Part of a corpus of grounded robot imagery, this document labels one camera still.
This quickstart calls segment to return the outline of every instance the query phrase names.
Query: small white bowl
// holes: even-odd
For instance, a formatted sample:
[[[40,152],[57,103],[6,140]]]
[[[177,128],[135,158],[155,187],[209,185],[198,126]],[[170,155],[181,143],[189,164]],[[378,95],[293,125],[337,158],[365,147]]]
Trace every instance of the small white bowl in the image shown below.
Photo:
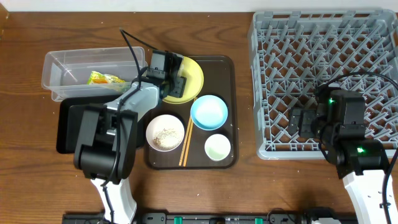
[[[179,143],[172,149],[162,149],[159,147],[154,139],[155,139],[155,134],[163,129],[174,129],[176,132],[180,133],[180,141]],[[169,152],[175,148],[177,148],[181,142],[184,139],[185,135],[185,130],[184,130],[184,125],[182,122],[176,118],[175,116],[165,114],[165,115],[160,115],[154,118],[150,123],[148,124],[147,130],[146,130],[146,138],[148,144],[154,148],[155,150],[158,150],[160,152]]]
[[[222,134],[214,134],[206,140],[205,152],[212,161],[222,161],[230,151],[231,143]]]

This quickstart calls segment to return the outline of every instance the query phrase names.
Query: wooden table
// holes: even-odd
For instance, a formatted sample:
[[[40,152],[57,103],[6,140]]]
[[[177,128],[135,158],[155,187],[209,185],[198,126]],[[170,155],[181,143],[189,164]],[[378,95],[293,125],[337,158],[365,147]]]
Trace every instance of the wooden table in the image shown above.
[[[236,71],[238,163],[226,170],[156,171],[140,150],[130,175],[140,208],[266,213],[325,206],[354,212],[326,161],[258,158],[246,37],[251,19],[252,13],[11,13],[0,40],[0,222],[60,223],[66,212],[103,209],[94,186],[74,168],[73,155],[55,150],[59,103],[40,82],[47,52],[125,46],[119,27],[171,52],[227,55]]]

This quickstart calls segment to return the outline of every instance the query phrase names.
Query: brown tray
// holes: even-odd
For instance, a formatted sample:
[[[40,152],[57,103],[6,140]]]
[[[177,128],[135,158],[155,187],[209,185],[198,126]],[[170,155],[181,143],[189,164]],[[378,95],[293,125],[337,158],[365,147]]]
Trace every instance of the brown tray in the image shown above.
[[[203,70],[205,82],[198,98],[204,95],[220,97],[228,107],[228,118],[222,127],[214,131],[204,131],[195,125],[192,128],[187,164],[179,166],[182,143],[170,152],[159,152],[145,146],[145,161],[153,169],[226,169],[238,160],[238,127],[236,120],[235,72],[232,60],[225,56],[189,56]],[[150,112],[150,119],[162,114],[176,116],[187,130],[192,101],[181,105],[162,102]],[[231,152],[222,161],[212,161],[205,153],[205,142],[213,134],[225,135],[231,143]]]

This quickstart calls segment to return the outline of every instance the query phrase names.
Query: plastic dish rack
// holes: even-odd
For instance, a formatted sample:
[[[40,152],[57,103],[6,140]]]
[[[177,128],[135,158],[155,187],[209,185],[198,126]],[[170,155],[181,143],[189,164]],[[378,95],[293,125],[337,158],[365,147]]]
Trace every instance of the plastic dish rack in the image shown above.
[[[360,71],[398,80],[398,21],[392,11],[257,12],[248,39],[261,159],[324,159],[314,139],[287,132],[289,109],[316,108],[318,85]],[[398,91],[375,77],[337,84],[363,93],[366,137],[380,140],[391,157],[398,145]]]

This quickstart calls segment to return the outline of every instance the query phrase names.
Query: chopsticks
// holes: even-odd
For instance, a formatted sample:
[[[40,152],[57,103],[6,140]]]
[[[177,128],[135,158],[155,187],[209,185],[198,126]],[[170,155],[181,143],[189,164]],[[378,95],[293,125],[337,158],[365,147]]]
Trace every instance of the chopsticks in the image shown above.
[[[188,157],[189,145],[191,143],[192,128],[193,128],[192,117],[189,116],[189,121],[188,121],[187,131],[185,134],[184,144],[182,145],[180,163],[178,164],[179,166],[182,164],[183,159],[184,159],[183,166],[187,165],[187,157]]]

